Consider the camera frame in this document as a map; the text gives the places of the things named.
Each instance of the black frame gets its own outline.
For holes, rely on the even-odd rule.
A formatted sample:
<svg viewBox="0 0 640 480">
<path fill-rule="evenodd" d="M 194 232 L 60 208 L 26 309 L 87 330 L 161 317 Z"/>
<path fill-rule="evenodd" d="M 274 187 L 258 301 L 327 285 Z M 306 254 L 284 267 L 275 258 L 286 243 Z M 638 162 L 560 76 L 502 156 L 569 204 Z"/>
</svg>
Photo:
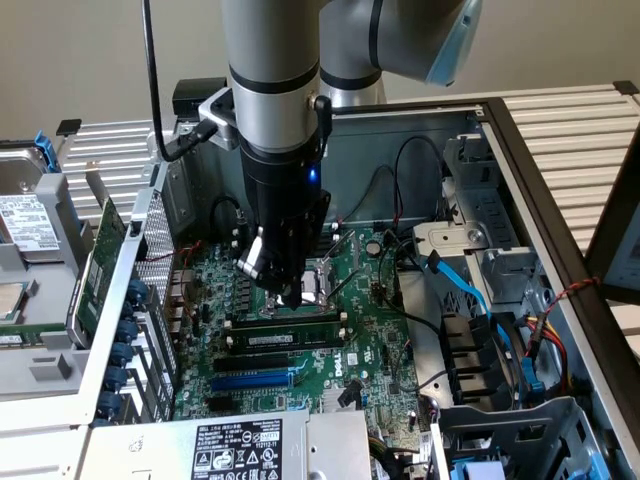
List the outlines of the black frame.
<svg viewBox="0 0 640 480">
<path fill-rule="evenodd" d="M 640 205 L 640 125 L 636 129 L 624 162 L 620 167 L 613 190 L 596 227 L 585 256 L 589 270 L 604 280 L 617 249 Z M 608 285 L 603 282 L 602 291 L 611 300 L 640 305 L 640 291 Z"/>
<path fill-rule="evenodd" d="M 567 288 L 576 281 L 590 278 L 585 259 L 551 196 L 540 170 L 518 130 L 511 113 L 501 98 L 479 98 L 428 101 L 407 104 L 344 107 L 335 114 L 356 115 L 389 113 L 446 107 L 480 105 L 498 140 L 524 201 L 547 247 L 551 261 Z M 594 285 L 577 290 L 569 301 L 580 321 L 585 336 L 631 437 L 640 450 L 640 364 L 636 360 L 603 292 Z"/>
</svg>

